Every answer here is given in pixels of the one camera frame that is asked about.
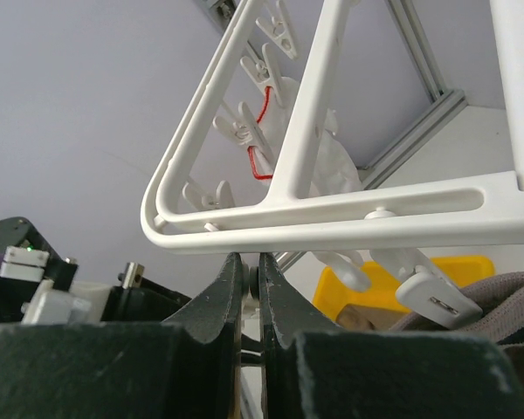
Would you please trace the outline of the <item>white clip drying hanger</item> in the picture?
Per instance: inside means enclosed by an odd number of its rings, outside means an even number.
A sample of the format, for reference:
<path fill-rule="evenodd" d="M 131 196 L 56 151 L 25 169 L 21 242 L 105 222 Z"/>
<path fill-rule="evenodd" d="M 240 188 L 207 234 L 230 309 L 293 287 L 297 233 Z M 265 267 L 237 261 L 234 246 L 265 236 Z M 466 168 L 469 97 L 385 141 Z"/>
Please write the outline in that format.
<path fill-rule="evenodd" d="M 328 106 L 351 2 L 323 4 L 301 81 L 273 53 L 297 56 L 284 4 L 269 21 L 262 6 L 243 1 L 231 18 L 142 199 L 146 237 L 181 253 L 311 251 L 358 292 L 370 287 L 368 250 L 401 304 L 448 328 L 475 321 L 479 306 L 423 248 L 524 244 L 524 1 L 491 4 L 514 169 L 377 191 L 335 139 Z M 211 129 L 248 153 L 268 187 L 260 203 L 239 207 L 228 182 L 209 195 L 190 178 Z"/>

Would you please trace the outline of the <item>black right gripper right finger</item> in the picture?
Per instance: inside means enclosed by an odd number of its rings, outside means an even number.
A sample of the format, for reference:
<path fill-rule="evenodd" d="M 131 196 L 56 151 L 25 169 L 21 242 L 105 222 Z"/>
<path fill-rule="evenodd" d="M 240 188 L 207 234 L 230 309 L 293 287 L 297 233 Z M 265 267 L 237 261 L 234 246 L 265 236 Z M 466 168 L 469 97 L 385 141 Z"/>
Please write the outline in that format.
<path fill-rule="evenodd" d="M 259 257 L 266 418 L 524 418 L 500 347 L 441 332 L 350 332 Z"/>

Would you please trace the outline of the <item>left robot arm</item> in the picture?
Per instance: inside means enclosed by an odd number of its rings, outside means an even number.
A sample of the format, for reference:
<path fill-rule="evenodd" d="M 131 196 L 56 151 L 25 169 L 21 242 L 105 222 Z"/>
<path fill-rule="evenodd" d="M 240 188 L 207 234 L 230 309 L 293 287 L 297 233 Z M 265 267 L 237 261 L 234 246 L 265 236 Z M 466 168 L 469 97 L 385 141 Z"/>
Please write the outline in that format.
<path fill-rule="evenodd" d="M 28 219 L 14 216 L 0 220 L 0 253 L 9 246 L 59 254 Z M 0 323 L 19 322 L 22 304 L 28 303 L 38 289 L 38 282 L 0 277 Z M 100 309 L 101 321 L 161 321 L 190 302 L 190 297 L 158 285 L 146 278 L 140 286 L 124 290 L 121 285 L 107 285 L 106 306 Z"/>

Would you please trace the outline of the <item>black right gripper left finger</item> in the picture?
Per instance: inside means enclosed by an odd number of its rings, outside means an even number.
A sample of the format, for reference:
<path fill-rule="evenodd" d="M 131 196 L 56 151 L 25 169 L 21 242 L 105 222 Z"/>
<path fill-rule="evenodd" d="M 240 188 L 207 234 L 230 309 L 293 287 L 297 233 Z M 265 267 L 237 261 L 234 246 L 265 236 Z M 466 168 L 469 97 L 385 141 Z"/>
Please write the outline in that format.
<path fill-rule="evenodd" d="M 237 418 L 243 263 L 164 321 L 0 325 L 0 418 Z"/>

